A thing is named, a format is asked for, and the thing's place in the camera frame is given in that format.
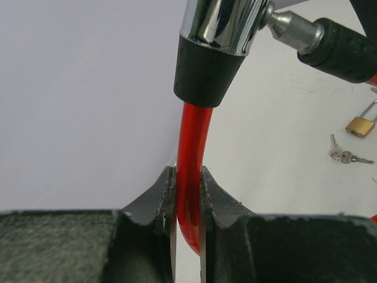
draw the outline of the white surface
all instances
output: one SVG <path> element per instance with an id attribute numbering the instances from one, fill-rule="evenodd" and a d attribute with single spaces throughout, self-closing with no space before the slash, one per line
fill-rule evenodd
<path id="1" fill-rule="evenodd" d="M 184 6 L 0 2 L 0 210 L 121 208 L 174 164 Z"/>
<path id="2" fill-rule="evenodd" d="M 362 32 L 346 0 L 311 0 L 291 10 Z M 213 112 L 204 164 L 257 213 L 375 215 L 377 165 L 336 163 L 328 151 L 333 133 L 344 150 L 377 161 L 377 130 L 364 140 L 344 130 L 376 98 L 365 84 L 303 65 L 264 29 Z M 177 283 L 200 282 L 198 256 L 178 239 Z"/>
<path id="3" fill-rule="evenodd" d="M 275 3 L 275 9 L 282 9 L 308 0 L 272 0 Z"/>

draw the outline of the cable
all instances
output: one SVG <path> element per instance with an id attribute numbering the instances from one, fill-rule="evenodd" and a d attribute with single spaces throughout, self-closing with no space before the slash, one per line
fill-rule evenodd
<path id="1" fill-rule="evenodd" d="M 198 255 L 201 166 L 213 108 L 184 103 L 177 156 L 177 216 L 186 242 Z"/>
<path id="2" fill-rule="evenodd" d="M 367 83 L 377 87 L 377 74 L 375 74 L 369 81 L 367 81 Z"/>
<path id="3" fill-rule="evenodd" d="M 377 224 L 377 214 L 375 216 L 371 217 L 371 221 L 373 221 Z"/>

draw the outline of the red cable lock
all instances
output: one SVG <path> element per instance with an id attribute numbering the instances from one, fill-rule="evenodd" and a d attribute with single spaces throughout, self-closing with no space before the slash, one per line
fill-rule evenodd
<path id="1" fill-rule="evenodd" d="M 366 82 L 367 84 L 374 85 L 377 87 L 377 74 L 375 74 L 369 81 Z"/>
<path id="2" fill-rule="evenodd" d="M 375 216 L 371 217 L 371 221 L 373 221 L 377 224 L 377 214 Z"/>
<path id="3" fill-rule="evenodd" d="M 184 103 L 177 156 L 177 216 L 182 234 L 200 255 L 199 197 L 201 166 L 213 108 Z"/>

